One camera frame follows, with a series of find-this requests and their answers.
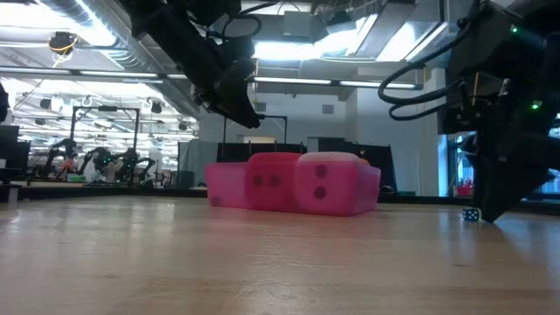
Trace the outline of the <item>pink translucent plastic bin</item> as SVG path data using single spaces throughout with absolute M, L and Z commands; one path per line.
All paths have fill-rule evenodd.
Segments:
M 206 185 L 209 203 L 216 207 L 234 207 L 250 209 L 247 205 L 244 178 L 247 163 L 216 163 L 206 167 Z M 360 171 L 356 189 L 356 203 L 348 217 L 373 211 L 377 208 L 380 191 L 381 171 L 373 166 Z M 298 205 L 296 214 L 306 213 Z

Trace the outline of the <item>black cabinet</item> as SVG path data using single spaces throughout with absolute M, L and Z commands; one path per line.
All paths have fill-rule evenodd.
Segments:
M 356 156 L 365 155 L 369 151 L 374 151 L 375 146 L 364 145 L 359 143 L 347 142 L 343 138 L 332 138 L 332 137 L 320 137 L 318 139 L 318 151 L 336 151 L 336 152 L 346 152 L 353 153 Z

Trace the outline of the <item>ceiling light bar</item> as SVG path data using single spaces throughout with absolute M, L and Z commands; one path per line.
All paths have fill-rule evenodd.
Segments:
M 274 84 L 291 84 L 291 85 L 310 85 L 310 86 L 328 86 L 343 88 L 379 88 L 381 83 L 378 81 L 357 81 L 357 80 L 321 80 L 321 79 L 302 79 L 302 78 L 283 78 L 283 77 L 265 77 L 250 76 L 248 82 L 252 83 L 274 83 Z M 389 83 L 387 89 L 402 90 L 419 90 L 423 86 L 410 83 Z

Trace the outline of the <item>grey fabric cover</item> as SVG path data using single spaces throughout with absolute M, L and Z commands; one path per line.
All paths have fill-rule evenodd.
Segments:
M 207 164 L 217 161 L 218 144 L 193 139 L 178 143 L 178 170 L 203 172 Z

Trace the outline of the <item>black gantry frame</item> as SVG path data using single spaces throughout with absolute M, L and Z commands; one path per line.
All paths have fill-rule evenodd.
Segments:
M 283 126 L 283 140 L 284 140 L 284 144 L 287 144 L 287 129 L 288 129 L 288 117 L 286 115 L 265 115 L 265 114 L 257 114 L 256 115 L 257 118 L 259 120 L 265 120 L 265 119 L 282 119 L 284 121 L 284 126 Z M 228 118 L 224 117 L 223 118 L 223 132 L 222 132 L 222 142 L 221 142 L 221 149 L 220 149 L 220 154 L 222 156 L 225 155 L 225 146 L 227 143 L 227 122 L 228 122 Z M 274 142 L 274 152 L 277 152 L 277 141 L 275 140 Z
M 77 112 L 79 110 L 84 109 L 84 113 L 83 115 L 80 116 L 80 118 L 77 118 Z M 139 130 L 139 124 L 140 124 L 140 109 L 139 108 L 122 108 L 122 107 L 117 107 L 117 106 L 113 106 L 113 105 L 100 105 L 100 106 L 95 106 L 95 107 L 86 107 L 86 106 L 75 106 L 73 107 L 73 113 L 71 116 L 71 129 L 70 129 L 70 136 L 69 139 L 70 140 L 74 140 L 74 135 L 75 135 L 75 125 L 76 123 L 83 117 L 85 116 L 87 113 L 89 113 L 91 110 L 98 110 L 100 112 L 117 112 L 117 111 L 124 111 L 126 114 L 128 114 L 128 111 L 134 111 L 136 113 L 136 117 L 135 119 L 129 118 L 130 120 L 132 120 L 132 122 L 135 124 L 135 128 L 134 128 L 134 137 L 133 137 L 133 147 L 132 150 L 136 151 L 137 150 L 137 136 L 138 136 L 138 130 Z M 78 169 L 77 173 L 79 175 L 83 174 L 83 171 L 85 170 L 85 167 L 87 166 L 89 159 L 86 160 L 84 158 L 84 162 L 82 164 L 83 167 L 81 167 L 80 169 Z M 128 183 L 128 187 L 132 188 L 134 185 L 134 167 L 132 166 L 132 170 L 129 171 L 129 183 Z

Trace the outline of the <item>black ceiling sensor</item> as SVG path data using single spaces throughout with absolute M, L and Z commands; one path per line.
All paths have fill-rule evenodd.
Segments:
M 49 49 L 58 55 L 69 55 L 78 43 L 79 37 L 71 32 L 56 31 L 47 41 Z

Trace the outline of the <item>large pink foam die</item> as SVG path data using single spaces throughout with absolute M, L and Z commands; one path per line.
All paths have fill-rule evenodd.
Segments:
M 294 170 L 295 199 L 308 214 L 349 215 L 356 203 L 358 175 L 368 167 L 352 153 L 306 153 Z

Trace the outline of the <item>black monitor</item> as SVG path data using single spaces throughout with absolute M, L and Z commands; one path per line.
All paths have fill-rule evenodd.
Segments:
M 18 126 L 0 125 L 0 160 L 4 168 L 23 170 L 28 165 L 31 144 L 19 142 Z

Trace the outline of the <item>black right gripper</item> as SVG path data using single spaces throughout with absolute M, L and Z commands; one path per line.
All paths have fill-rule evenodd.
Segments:
M 550 94 L 505 79 L 491 94 L 468 94 L 439 111 L 439 131 L 472 131 L 462 151 L 474 169 L 473 205 L 483 221 L 493 223 L 537 187 L 550 180 L 549 169 L 560 170 L 560 139 L 550 130 L 560 102 Z

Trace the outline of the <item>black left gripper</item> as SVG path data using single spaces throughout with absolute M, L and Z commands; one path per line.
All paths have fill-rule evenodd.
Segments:
M 250 36 L 224 37 L 218 44 L 195 29 L 176 31 L 182 72 L 194 86 L 193 99 L 206 112 L 257 129 L 259 115 L 249 100 L 247 78 L 254 72 L 255 53 Z

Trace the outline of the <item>black partition wall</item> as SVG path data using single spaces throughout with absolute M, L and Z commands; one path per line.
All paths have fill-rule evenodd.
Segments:
M 218 162 L 247 162 L 257 153 L 289 152 L 304 154 L 307 147 L 302 143 L 219 143 Z

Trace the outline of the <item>glass window wall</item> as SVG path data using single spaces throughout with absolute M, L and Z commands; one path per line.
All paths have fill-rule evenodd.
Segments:
M 463 142 L 473 132 L 459 133 L 447 137 L 448 196 L 454 196 L 455 186 L 473 185 L 473 167 L 462 150 Z

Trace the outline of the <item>black panel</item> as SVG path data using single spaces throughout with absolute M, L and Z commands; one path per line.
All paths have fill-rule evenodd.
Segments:
M 381 170 L 381 186 L 391 186 L 397 191 L 395 165 L 390 146 L 378 148 L 377 162 Z

